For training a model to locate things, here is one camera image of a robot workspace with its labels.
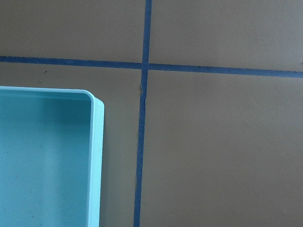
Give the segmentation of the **teal plastic storage bin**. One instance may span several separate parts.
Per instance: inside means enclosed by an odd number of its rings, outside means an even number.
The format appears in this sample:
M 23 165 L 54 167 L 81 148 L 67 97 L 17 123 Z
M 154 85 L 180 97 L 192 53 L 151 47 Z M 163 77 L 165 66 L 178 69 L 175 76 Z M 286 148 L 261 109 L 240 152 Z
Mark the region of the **teal plastic storage bin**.
M 87 90 L 0 88 L 1 226 L 99 226 L 104 112 Z

